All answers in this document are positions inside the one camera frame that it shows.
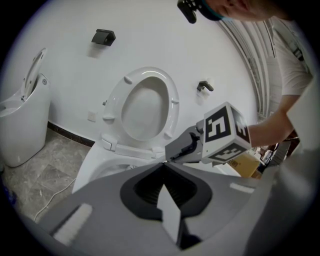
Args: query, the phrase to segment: person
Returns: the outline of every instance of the person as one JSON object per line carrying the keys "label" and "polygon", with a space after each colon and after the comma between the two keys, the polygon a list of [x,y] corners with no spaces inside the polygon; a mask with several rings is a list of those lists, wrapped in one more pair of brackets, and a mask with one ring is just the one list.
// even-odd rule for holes
{"label": "person", "polygon": [[273,43],[282,76],[282,97],[274,114],[260,124],[249,126],[249,133],[252,147],[282,142],[294,130],[287,112],[313,78],[311,53],[303,33],[272,0],[202,1],[212,14],[221,19],[227,17],[249,22],[271,19]]}

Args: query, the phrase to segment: fiducial marker cube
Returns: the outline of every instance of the fiducial marker cube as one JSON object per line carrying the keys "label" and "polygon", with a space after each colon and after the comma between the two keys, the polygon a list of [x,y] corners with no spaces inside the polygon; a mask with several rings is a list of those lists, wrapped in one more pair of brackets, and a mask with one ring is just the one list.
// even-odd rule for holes
{"label": "fiducial marker cube", "polygon": [[204,164],[224,164],[251,148],[244,116],[229,102],[204,115],[202,159]]}

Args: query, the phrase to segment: wall outlet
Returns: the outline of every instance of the wall outlet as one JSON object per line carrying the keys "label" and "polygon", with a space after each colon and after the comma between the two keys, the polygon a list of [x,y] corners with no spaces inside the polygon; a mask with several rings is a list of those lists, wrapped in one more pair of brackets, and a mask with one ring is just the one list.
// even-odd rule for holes
{"label": "wall outlet", "polygon": [[95,112],[92,112],[92,111],[88,111],[88,120],[91,121],[91,122],[96,122],[96,116],[97,116],[97,113]]}

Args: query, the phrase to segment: toilet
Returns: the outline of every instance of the toilet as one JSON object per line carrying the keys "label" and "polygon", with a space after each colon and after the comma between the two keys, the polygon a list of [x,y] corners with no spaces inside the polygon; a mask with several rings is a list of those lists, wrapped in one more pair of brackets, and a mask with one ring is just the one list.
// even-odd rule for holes
{"label": "toilet", "polygon": [[143,67],[126,74],[105,104],[101,139],[85,157],[72,193],[95,179],[163,162],[178,116],[178,91],[165,71]]}
{"label": "toilet", "polygon": [[32,60],[22,87],[0,102],[0,158],[10,167],[22,165],[45,145],[50,83],[39,70],[46,54],[43,48]]}

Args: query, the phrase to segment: marble floor tile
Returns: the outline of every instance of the marble floor tile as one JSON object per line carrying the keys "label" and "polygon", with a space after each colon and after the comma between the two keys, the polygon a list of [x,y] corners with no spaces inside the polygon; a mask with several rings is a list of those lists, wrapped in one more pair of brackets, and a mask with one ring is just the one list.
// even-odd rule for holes
{"label": "marble floor tile", "polygon": [[[22,207],[22,213],[33,220],[36,214],[49,202],[54,194],[54,191],[36,182],[28,193],[28,198],[26,199],[25,204]],[[37,221],[40,220],[40,218],[51,207],[53,207],[56,203],[60,202],[64,198],[65,197],[63,194],[57,194],[52,199],[47,208],[43,210],[41,214],[39,214],[39,216],[37,217]]]}
{"label": "marble floor tile", "polygon": [[51,152],[50,164],[75,179],[89,150],[90,147],[69,140]]}
{"label": "marble floor tile", "polygon": [[[79,144],[47,129],[45,146],[21,166],[5,166],[3,183],[17,194],[16,210],[34,218],[52,195],[61,191],[76,178],[90,147]],[[37,221],[54,204],[72,193],[72,184],[56,195]]]}
{"label": "marble floor tile", "polygon": [[37,182],[54,192],[59,192],[67,187],[73,180],[72,177],[49,164],[41,173]]}

